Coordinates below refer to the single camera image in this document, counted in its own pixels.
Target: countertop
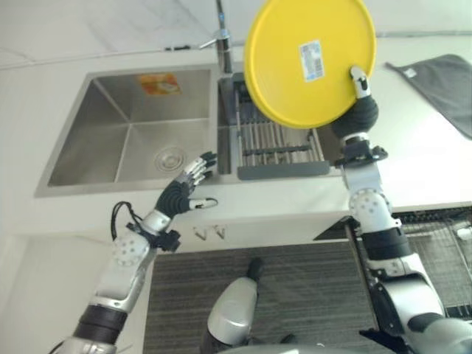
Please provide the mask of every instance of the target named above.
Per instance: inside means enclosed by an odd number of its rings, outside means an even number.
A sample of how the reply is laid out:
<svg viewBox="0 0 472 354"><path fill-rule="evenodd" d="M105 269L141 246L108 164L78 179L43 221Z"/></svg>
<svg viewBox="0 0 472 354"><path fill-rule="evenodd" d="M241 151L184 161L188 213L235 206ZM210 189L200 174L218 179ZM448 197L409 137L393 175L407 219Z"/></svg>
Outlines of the countertop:
<svg viewBox="0 0 472 354"><path fill-rule="evenodd" d="M242 59L242 53L241 48L235 49L236 60ZM461 206L472 201L472 164L469 162L472 141L456 131L397 73L384 66L386 61L405 65L446 53L472 61L471 38L378 41L377 64L371 84L380 116L370 138L389 152L390 157L379 167L386 194L396 210ZM96 232L98 237L109 237L109 213L114 203L128 200L138 213L145 213L159 195L159 191L146 190L34 197L86 75L208 63L216 63L214 49L117 55L0 71L0 271L11 266L6 260L16 254L7 247L12 245L10 236L22 239L25 235ZM212 225L315 215L336 219L347 214L347 192L340 177L261 181L242 186L201 186L196 196L216 197L220 205L182 215L179 222ZM43 250L43 254L46 253L47 247ZM139 323L145 313L144 301L135 315ZM143 330L144 326L140 325L141 334Z"/></svg>

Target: yellow plate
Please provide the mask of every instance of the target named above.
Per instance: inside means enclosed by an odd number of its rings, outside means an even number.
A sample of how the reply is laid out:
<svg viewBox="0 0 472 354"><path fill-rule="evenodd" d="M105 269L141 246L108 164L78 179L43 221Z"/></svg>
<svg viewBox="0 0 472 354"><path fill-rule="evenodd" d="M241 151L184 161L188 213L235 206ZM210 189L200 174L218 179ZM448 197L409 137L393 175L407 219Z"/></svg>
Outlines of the yellow plate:
<svg viewBox="0 0 472 354"><path fill-rule="evenodd" d="M249 33L244 75L256 106L292 128L315 128L354 102L352 65L368 75L375 30L361 0L269 0Z"/></svg>

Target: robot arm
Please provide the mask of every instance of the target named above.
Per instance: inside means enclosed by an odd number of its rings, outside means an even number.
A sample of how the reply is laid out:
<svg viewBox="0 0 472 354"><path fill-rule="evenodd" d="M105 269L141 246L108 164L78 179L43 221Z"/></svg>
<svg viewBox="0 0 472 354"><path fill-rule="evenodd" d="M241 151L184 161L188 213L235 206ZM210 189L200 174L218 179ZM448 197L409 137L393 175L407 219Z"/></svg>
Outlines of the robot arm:
<svg viewBox="0 0 472 354"><path fill-rule="evenodd" d="M367 76L356 66L350 74L358 100L332 127L343 145L344 158L338 165L350 193L350 213L360 223L356 234L363 241L373 280L368 290L378 331L371 332L370 338L388 337L390 343L401 339L405 348L418 354L472 353L472 326L445 318L418 254L410 249L400 220L391 216L392 206L382 190L377 167L377 161L387 154L380 147L371 147L367 136L378 108L370 96Z"/></svg>
<svg viewBox="0 0 472 354"><path fill-rule="evenodd" d="M192 200L190 195L211 176L216 155L205 153L190 163L159 197L153 210L114 240L113 253L101 280L80 318L72 337L59 349L61 354L114 354L115 343L128 314L141 293L148 266L157 249L175 251L180 245L176 231L166 232L172 219L193 209L213 207L213 198Z"/></svg>

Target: orange sticker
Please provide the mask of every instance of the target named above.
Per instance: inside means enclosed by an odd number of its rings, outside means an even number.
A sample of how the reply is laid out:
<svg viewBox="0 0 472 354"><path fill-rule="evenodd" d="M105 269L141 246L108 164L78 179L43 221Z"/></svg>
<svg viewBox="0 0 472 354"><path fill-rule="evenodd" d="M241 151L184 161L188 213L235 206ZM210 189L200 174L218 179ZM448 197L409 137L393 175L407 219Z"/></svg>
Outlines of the orange sticker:
<svg viewBox="0 0 472 354"><path fill-rule="evenodd" d="M176 77L170 73L140 75L139 82L147 94L181 94Z"/></svg>

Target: sink drain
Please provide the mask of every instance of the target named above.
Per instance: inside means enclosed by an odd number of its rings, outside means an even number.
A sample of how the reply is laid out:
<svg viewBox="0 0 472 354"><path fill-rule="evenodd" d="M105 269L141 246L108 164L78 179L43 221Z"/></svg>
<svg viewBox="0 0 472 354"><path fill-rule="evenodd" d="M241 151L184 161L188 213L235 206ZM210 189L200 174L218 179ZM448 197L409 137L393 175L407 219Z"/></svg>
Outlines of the sink drain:
<svg viewBox="0 0 472 354"><path fill-rule="evenodd" d="M157 154L154 164L162 172L173 172L185 163L185 152L178 147L169 147Z"/></svg>

